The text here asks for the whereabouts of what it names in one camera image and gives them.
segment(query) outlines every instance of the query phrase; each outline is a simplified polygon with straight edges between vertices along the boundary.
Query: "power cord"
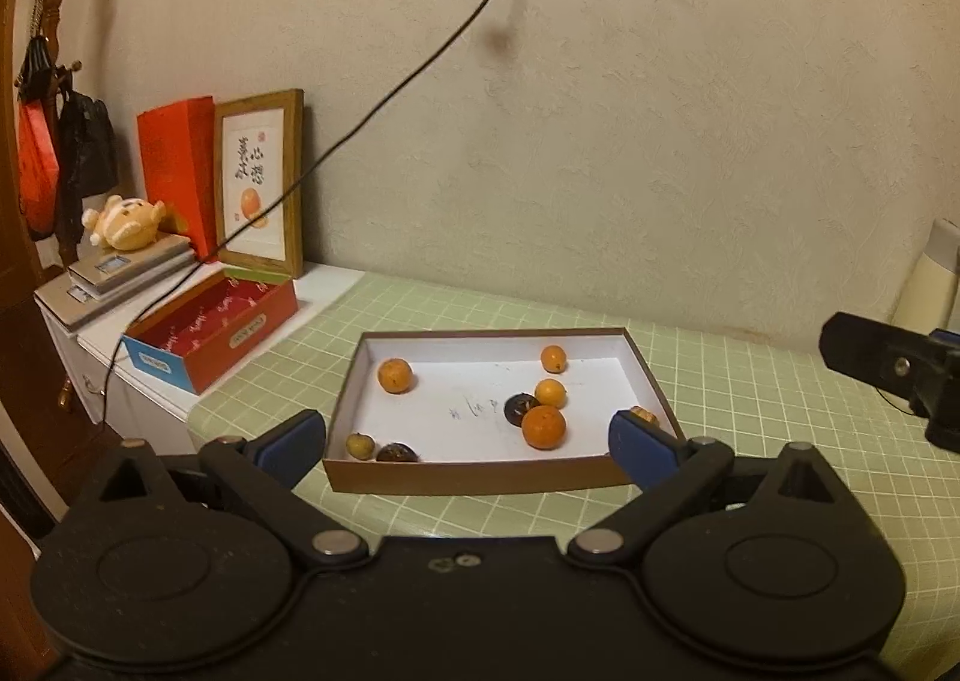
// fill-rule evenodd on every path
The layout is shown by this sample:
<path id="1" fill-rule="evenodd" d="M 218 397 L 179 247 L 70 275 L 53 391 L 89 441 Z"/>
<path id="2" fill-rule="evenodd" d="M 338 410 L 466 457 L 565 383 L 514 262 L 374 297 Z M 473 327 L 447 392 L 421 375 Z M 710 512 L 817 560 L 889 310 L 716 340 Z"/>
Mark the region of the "power cord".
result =
<path id="1" fill-rule="evenodd" d="M 293 181 L 293 183 L 285 191 L 283 191 L 283 193 L 281 193 L 275 199 L 275 201 L 270 203 L 270 206 L 268 206 L 265 209 L 265 211 L 262 211 L 260 213 L 260 216 L 258 218 L 254 219 L 253 221 L 247 221 L 243 226 L 239 227 L 239 229 L 236 232 L 234 232 L 232 235 L 229 235 L 229 237 L 227 237 L 223 242 L 221 242 L 219 245 L 213 248 L 213 250 L 211 250 L 206 256 L 200 259 L 193 266 L 193 268 L 186 275 L 184 275 L 179 280 L 178 283 L 174 285 L 173 288 L 171 288 L 166 293 L 160 295 L 160 297 L 157 297 L 156 299 L 154 299 L 152 302 L 150 302 L 150 304 L 147 305 L 147 307 L 144 307 L 140 312 L 138 312 L 136 314 L 136 317 L 133 318 L 133 321 L 130 321 L 129 326 L 132 326 L 134 323 L 141 320 L 147 313 L 149 313 L 152 309 L 154 309 L 154 307 L 156 307 L 157 304 L 160 304 L 165 299 L 168 299 L 171 296 L 171 294 L 176 293 L 176 291 L 178 291 L 179 288 L 182 288 L 184 286 L 184 283 L 186 283 L 187 280 L 190 280 L 190 278 L 192 278 L 193 275 L 198 273 L 198 271 L 200 270 L 200 267 L 203 267 L 203 264 L 206 264 L 208 261 L 210 261 L 210 259 L 214 259 L 217 256 L 217 254 L 219 254 L 219 252 L 222 251 L 222 249 L 224 249 L 227 245 L 229 245 L 229 243 L 232 242 L 232 240 L 234 240 L 236 237 L 239 237 L 243 232 L 246 232 L 246 230 L 248 230 L 257 220 L 259 220 L 260 217 L 269 215 L 271 212 L 277 209 L 286 199 L 290 197 L 290 195 L 294 191 L 296 191 L 296 189 L 299 188 L 299 186 L 301 186 L 301 184 L 304 183 L 304 181 L 310 175 L 312 175 L 315 171 L 317 171 L 317 168 L 325 160 L 327 160 L 328 157 L 330 157 L 330 155 L 333 155 L 335 152 L 340 150 L 340 148 L 346 145 L 347 142 L 351 141 L 352 138 L 354 138 L 354 136 L 357 136 L 357 133 L 359 133 L 359 131 L 363 128 L 363 126 L 366 126 L 367 123 L 370 123 L 371 119 L 378 112 L 380 112 L 381 109 L 383 109 L 383 107 L 386 107 L 387 103 L 390 102 L 390 100 L 392 100 L 392 98 L 394 98 L 395 95 L 397 95 L 397 93 L 400 93 L 400 91 L 403 90 L 403 88 L 406 88 L 407 85 L 410 85 L 410 83 L 413 80 L 416 80 L 416 78 L 418 78 L 419 75 L 424 73 L 425 69 L 429 68 L 430 64 L 433 64 L 433 62 L 436 59 L 438 59 L 441 55 L 443 55 L 443 53 L 448 51 L 448 48 L 450 47 L 450 45 L 453 45 L 453 43 L 456 40 L 458 40 L 458 38 L 460 38 L 463 32 L 470 27 L 470 24 L 472 24 L 474 20 L 477 20 L 477 16 L 479 16 L 479 14 L 484 10 L 484 8 L 488 5 L 488 3 L 490 3 L 490 0 L 482 0 L 480 4 L 477 5 L 477 8 L 470 14 L 470 16 L 463 23 L 460 24 L 460 27 L 448 37 L 446 42 L 443 42 L 443 44 L 440 45 L 437 51 L 435 51 L 435 53 L 432 56 L 430 56 L 430 58 L 426 59 L 426 61 L 424 61 L 420 66 L 418 66 L 410 74 L 408 74 L 405 78 L 403 78 L 403 80 L 401 80 L 398 85 L 395 85 L 394 88 L 389 93 L 387 93 L 386 96 L 384 96 L 382 99 L 380 99 L 380 101 L 374 104 L 373 109 L 371 109 L 366 115 L 364 115 L 360 119 L 360 122 L 357 123 L 356 126 L 351 128 L 347 133 L 345 133 L 342 137 L 340 137 L 340 139 L 334 142 L 333 145 L 331 145 L 330 148 L 328 148 L 328 150 L 326 150 L 323 153 L 323 155 L 321 155 L 318 158 L 318 160 L 314 161 L 310 166 L 308 166 L 306 170 L 298 178 L 296 178 L 296 180 Z M 103 394 L 103 398 L 104 398 L 104 411 L 100 419 L 102 424 L 105 424 L 107 422 L 107 389 L 109 388 L 110 376 L 112 376 L 114 371 L 116 370 L 117 355 L 119 355 L 121 345 L 123 345 L 123 338 L 117 340 L 117 344 L 113 347 L 113 352 L 110 355 L 109 364 L 107 364 L 107 374 L 104 376 L 104 387 L 102 388 L 102 391 L 101 391 L 101 394 Z"/>
<path id="2" fill-rule="evenodd" d="M 883 396 L 883 392 L 882 392 L 880 389 L 877 389 L 877 396 L 880 397 L 883 401 L 885 401 L 885 403 L 889 404 L 889 406 L 891 406 L 891 408 L 893 408 L 894 410 L 897 410 L 897 411 L 901 412 L 902 414 L 904 414 L 904 416 L 912 416 L 912 417 L 914 417 L 914 418 L 917 417 L 917 414 L 916 414 L 916 413 L 908 413 L 906 410 L 901 410 L 901 408 L 895 406 L 894 403 L 892 403 L 890 400 L 888 400 L 888 398 L 886 398 L 885 396 Z"/>

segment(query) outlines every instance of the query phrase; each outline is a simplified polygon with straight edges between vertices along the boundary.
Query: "red gift box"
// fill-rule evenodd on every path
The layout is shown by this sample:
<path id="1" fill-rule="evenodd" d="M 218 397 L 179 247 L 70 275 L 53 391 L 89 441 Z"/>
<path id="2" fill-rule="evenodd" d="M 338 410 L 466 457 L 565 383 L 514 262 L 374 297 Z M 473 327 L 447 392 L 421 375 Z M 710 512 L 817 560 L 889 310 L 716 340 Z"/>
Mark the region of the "red gift box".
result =
<path id="1" fill-rule="evenodd" d="M 213 97 L 202 96 L 136 117 L 147 198 L 162 201 L 165 232 L 190 237 L 198 256 L 217 245 L 213 203 Z"/>
<path id="2" fill-rule="evenodd" d="M 291 278 L 224 267 L 123 339 L 138 370 L 200 394 L 294 313 Z"/>

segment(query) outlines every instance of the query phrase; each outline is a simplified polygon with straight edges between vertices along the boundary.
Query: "picture frame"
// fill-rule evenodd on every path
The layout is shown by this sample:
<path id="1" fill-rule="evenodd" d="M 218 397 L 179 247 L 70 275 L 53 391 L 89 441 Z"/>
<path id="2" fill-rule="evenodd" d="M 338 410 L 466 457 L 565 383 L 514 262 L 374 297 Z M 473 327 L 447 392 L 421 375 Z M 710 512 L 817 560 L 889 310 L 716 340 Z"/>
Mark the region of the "picture frame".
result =
<path id="1" fill-rule="evenodd" d="M 216 104 L 213 192 L 217 242 L 254 226 L 219 253 L 220 261 L 299 278 L 304 273 L 301 191 L 257 218 L 301 174 L 304 92 L 299 88 Z"/>

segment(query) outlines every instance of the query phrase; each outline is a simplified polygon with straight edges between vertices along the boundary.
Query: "white bottle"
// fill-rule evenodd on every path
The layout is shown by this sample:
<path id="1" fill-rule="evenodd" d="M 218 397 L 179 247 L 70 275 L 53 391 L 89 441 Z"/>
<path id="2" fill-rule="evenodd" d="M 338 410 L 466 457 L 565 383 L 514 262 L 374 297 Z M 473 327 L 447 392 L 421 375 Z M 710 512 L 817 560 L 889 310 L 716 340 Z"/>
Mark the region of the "white bottle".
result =
<path id="1" fill-rule="evenodd" d="M 937 218 L 923 254 L 896 302 L 890 323 L 920 334 L 947 326 L 957 294 L 958 249 L 960 229 L 944 218 Z M 910 412 L 908 401 L 882 393 L 900 410 Z"/>

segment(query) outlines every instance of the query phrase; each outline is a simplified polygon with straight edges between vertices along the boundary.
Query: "black bag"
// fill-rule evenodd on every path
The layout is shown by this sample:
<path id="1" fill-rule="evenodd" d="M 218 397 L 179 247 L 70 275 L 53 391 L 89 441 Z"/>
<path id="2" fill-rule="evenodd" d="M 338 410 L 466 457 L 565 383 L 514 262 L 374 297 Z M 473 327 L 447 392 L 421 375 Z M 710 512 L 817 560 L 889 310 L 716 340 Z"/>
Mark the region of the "black bag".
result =
<path id="1" fill-rule="evenodd" d="M 67 76 L 61 85 L 64 108 L 59 119 L 59 195 L 67 233 L 80 241 L 83 199 L 107 193 L 117 185 L 117 157 L 107 105 L 76 93 L 72 80 Z"/>
<path id="2" fill-rule="evenodd" d="M 27 42 L 27 54 L 23 56 L 20 68 L 20 88 L 18 97 L 24 104 L 42 99 L 50 90 L 50 80 L 54 76 L 54 64 L 47 49 L 47 40 L 38 35 Z"/>

